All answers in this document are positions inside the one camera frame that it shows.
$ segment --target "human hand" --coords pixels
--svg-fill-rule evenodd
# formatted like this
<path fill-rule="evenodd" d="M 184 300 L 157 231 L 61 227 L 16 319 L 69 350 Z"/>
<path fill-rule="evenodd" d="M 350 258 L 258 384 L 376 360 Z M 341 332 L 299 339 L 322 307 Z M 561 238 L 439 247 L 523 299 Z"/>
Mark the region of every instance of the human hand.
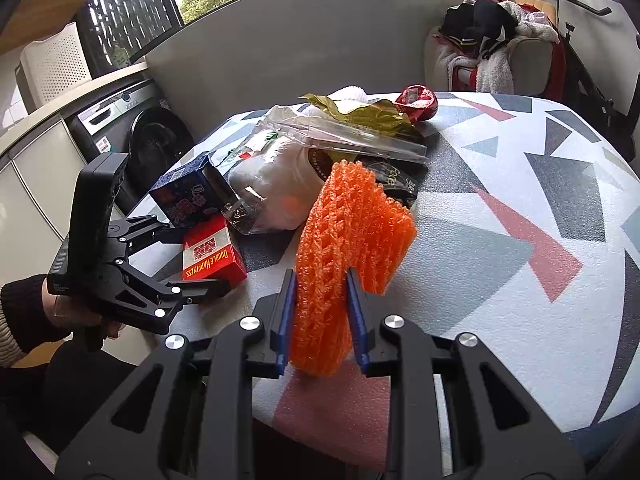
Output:
<path fill-rule="evenodd" d="M 87 326 L 104 324 L 107 336 L 116 339 L 123 325 L 117 321 L 104 320 L 100 314 L 89 310 L 78 296 L 55 296 L 47 290 L 47 280 L 42 283 L 42 307 L 49 322 L 57 328 L 76 330 Z"/>

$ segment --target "sticker label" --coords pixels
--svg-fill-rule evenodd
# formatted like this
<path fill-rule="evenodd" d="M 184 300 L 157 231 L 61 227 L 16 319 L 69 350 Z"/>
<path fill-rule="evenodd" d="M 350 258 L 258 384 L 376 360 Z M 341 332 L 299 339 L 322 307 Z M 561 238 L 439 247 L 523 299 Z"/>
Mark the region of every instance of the sticker label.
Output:
<path fill-rule="evenodd" d="M 184 173 L 184 168 L 181 168 L 180 170 L 176 171 L 174 174 L 172 174 L 171 178 L 169 179 L 169 182 L 173 182 L 174 180 L 178 180 L 182 174 Z"/>
<path fill-rule="evenodd" d="M 111 151 L 111 143 L 107 137 L 103 137 L 95 143 L 95 147 L 98 148 L 100 153 L 107 153 Z"/>
<path fill-rule="evenodd" d="M 204 258 L 207 258 L 220 249 L 228 246 L 230 243 L 231 241 L 226 227 L 220 229 L 220 231 L 213 233 L 200 243 L 185 248 L 184 253 L 182 254 L 183 268 L 187 269 L 191 267 Z"/>

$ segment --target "geometric patterned tablecloth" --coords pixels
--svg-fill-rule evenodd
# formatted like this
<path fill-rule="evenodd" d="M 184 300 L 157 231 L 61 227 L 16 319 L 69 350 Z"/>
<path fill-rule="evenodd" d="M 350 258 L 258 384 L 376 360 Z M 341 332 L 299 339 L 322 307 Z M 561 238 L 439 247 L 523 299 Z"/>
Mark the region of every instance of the geometric patterned tablecloth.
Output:
<path fill-rule="evenodd" d="M 563 105 L 462 92 L 438 99 L 438 114 L 423 125 L 433 135 L 414 208 L 418 238 L 387 291 L 398 314 L 435 335 L 477 333 L 563 431 L 634 407 L 640 401 L 635 173 Z M 181 163 L 232 147 L 264 113 L 230 118 Z M 163 218 L 154 206 L 147 197 L 133 214 Z M 296 245 L 293 233 L 244 242 L 249 277 L 224 306 L 202 316 L 204 331 L 215 332 L 278 290 Z M 139 264 L 156 272 L 173 251 L 149 253 Z M 349 361 L 332 378 L 289 366 L 280 380 L 254 387 L 257 418 L 377 468 L 385 459 L 387 403 L 388 381 L 362 377 Z"/>

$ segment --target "orange foam mesh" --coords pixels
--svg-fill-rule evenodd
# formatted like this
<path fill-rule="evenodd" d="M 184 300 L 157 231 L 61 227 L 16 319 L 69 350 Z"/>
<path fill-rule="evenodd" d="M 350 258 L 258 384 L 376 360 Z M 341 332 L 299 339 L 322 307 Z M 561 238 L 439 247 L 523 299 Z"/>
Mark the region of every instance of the orange foam mesh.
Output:
<path fill-rule="evenodd" d="M 384 293 L 417 232 L 409 211 L 387 197 L 362 164 L 334 164 L 302 231 L 296 255 L 298 304 L 290 360 L 317 376 L 334 374 L 351 351 L 346 271 Z"/>

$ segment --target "blue box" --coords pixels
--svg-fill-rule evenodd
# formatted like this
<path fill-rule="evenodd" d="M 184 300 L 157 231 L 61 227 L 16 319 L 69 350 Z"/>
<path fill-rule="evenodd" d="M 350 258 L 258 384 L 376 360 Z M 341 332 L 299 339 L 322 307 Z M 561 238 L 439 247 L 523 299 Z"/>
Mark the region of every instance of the blue box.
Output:
<path fill-rule="evenodd" d="M 149 191 L 175 227 L 194 227 L 238 200 L 208 155 L 165 173 Z"/>

